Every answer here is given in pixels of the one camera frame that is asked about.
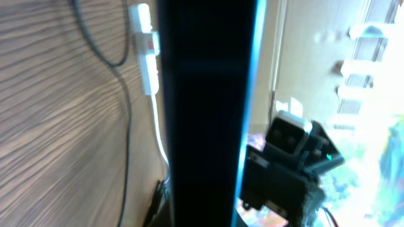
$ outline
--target wood grain panel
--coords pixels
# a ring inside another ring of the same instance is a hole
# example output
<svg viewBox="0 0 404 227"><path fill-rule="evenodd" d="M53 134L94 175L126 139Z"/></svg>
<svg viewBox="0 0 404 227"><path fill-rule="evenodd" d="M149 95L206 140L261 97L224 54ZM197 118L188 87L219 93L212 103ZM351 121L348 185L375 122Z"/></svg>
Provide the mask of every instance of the wood grain panel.
<svg viewBox="0 0 404 227"><path fill-rule="evenodd" d="M118 61L120 0L81 8L102 52ZM140 226L165 167L133 49L118 70L133 104L124 223ZM122 88L82 39L68 0L0 2L0 226L115 226L127 121Z"/></svg>

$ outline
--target black pole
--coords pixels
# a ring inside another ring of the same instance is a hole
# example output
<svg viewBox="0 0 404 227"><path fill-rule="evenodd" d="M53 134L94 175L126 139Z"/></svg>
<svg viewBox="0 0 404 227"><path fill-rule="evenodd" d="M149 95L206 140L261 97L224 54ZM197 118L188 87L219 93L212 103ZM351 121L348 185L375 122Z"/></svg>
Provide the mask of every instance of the black pole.
<svg viewBox="0 0 404 227"><path fill-rule="evenodd" d="M235 226L266 0L157 3L173 226Z"/></svg>

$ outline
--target black cable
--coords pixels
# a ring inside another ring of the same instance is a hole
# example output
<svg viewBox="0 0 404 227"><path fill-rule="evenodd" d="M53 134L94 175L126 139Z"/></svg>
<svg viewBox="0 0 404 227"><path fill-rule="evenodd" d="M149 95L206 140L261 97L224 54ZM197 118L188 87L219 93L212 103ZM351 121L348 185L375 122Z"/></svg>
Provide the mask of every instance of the black cable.
<svg viewBox="0 0 404 227"><path fill-rule="evenodd" d="M81 13L81 8L80 8L80 0L71 0L71 6L73 8L74 15L76 16L78 26L80 27L81 34L83 35L83 38L86 40L87 44L90 46L91 50L94 52L94 54L106 65L108 65L110 68L118 67L123 65L126 60L128 59L129 55L129 46L130 46L130 41L131 41L131 31L130 31L130 24L129 24L129 11L128 11L128 0L122 0L122 7L124 11L124 22L125 22L125 49L124 49L124 55L122 59L117 62L113 63L111 61L108 61L107 58L104 56L102 51L97 47L97 44L95 43L91 32L89 31L87 24L83 18L83 15Z"/></svg>
<svg viewBox="0 0 404 227"><path fill-rule="evenodd" d="M126 207L126 196L128 192L128 175L129 175L129 155L131 150L131 126L132 126L132 105L131 105L131 97L129 95L128 85L126 84L122 75L116 70L116 67L123 65L126 60L128 59L129 55L129 47L130 47L130 24L129 24L129 11L128 11L128 2L127 0L122 0L122 7L124 11L124 22L125 22L125 48L124 48L124 55L122 59L117 62L113 63L108 61L107 58L103 55L102 51L97 47L91 32L89 31L87 24L81 14L80 2L79 0L71 0L71 5L73 8L73 13L76 16L77 24L80 28L81 34L83 38L86 40L87 44L90 46L91 50L94 54L102 61L113 73L115 78L120 82L122 86L122 91L125 97L126 108L128 109L128 127L126 131L126 166L125 166L125 176L124 176L124 189L123 189L123 196L122 196L122 203L121 203L121 213L119 215L119 220L117 227L122 225L122 220L125 212Z"/></svg>
<svg viewBox="0 0 404 227"><path fill-rule="evenodd" d="M326 217L328 219L328 217L331 218L331 221L333 222L334 227L338 227L338 223L336 222L333 214L331 213L331 211L327 208L327 207L321 207L324 212L326 213Z"/></svg>

